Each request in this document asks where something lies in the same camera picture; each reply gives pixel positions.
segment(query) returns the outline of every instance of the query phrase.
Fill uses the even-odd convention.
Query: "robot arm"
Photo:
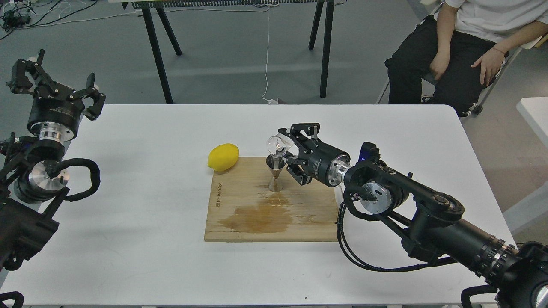
[[[285,158],[287,170],[297,182],[305,185],[314,178],[330,187],[339,183],[345,185],[338,238],[343,252],[353,263],[369,270],[389,271],[367,265],[345,250],[345,247],[349,249],[342,229],[346,208],[358,218],[381,221],[400,236],[410,257],[427,262],[422,266],[390,271],[417,270],[456,261],[484,277],[487,286],[463,291],[464,308],[471,307],[471,296],[497,291],[496,299],[502,308],[548,306],[548,246],[528,242],[518,251],[468,223],[461,218],[464,207],[457,199],[414,181],[411,173],[404,175],[388,167],[372,143],[362,145],[358,162],[351,166],[346,152],[320,141],[318,123],[300,123],[278,132],[275,137],[278,151],[271,151],[271,154]],[[297,156],[287,152],[287,139],[299,148]],[[394,211],[410,193],[417,208],[412,219]],[[357,201],[368,213],[356,208]],[[443,254],[452,260],[440,259]]]
[[[77,201],[91,196],[100,184],[99,167],[89,159],[73,158],[63,161],[64,142],[78,133],[81,115],[95,120],[101,114],[106,96],[94,85],[95,74],[88,77],[86,89],[76,91],[54,82],[42,69],[44,50],[36,61],[19,59],[13,66],[8,86],[12,93],[30,94],[34,101],[27,128],[34,136],[0,141],[0,153],[5,155],[0,170],[0,269],[14,271],[23,260],[36,255],[57,231],[59,223],[53,215],[64,200]],[[35,82],[25,75],[29,73]],[[82,99],[91,98],[93,104],[85,108]],[[68,167],[86,167],[90,171],[91,187],[68,196]],[[17,198],[28,204],[51,200],[42,214],[11,198],[9,186]],[[22,305],[17,292],[0,294],[2,301],[15,299],[14,307]]]

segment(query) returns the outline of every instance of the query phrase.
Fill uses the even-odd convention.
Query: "wooden cutting board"
[[[205,224],[206,242],[336,242],[334,189],[316,180],[300,186],[283,170],[280,192],[265,157],[240,157],[214,172]]]

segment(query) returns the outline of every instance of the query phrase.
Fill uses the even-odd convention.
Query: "metal jigger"
[[[283,161],[282,157],[274,157],[268,155],[266,157],[266,165],[269,167],[270,172],[272,173],[272,179],[270,179],[269,189],[273,192],[278,192],[283,189],[283,184],[279,180],[279,173],[283,170],[283,167],[286,165],[286,162]]]

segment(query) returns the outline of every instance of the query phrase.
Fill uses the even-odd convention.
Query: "glass light bulb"
[[[292,140],[282,134],[272,136],[266,142],[269,153],[275,158],[283,157],[292,146]]]
[[[287,152],[285,143],[282,138],[278,136],[270,137],[266,142],[266,147],[268,148],[269,153],[276,158],[283,157]]]

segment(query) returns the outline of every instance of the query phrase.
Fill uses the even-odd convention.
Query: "bracelet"
[[[502,53],[503,55],[506,56],[506,53],[505,53],[504,51],[500,50],[500,49],[496,49],[496,48],[494,48],[494,47],[491,47],[491,49],[495,49],[496,51],[498,51],[498,52],[500,52],[500,53]]]

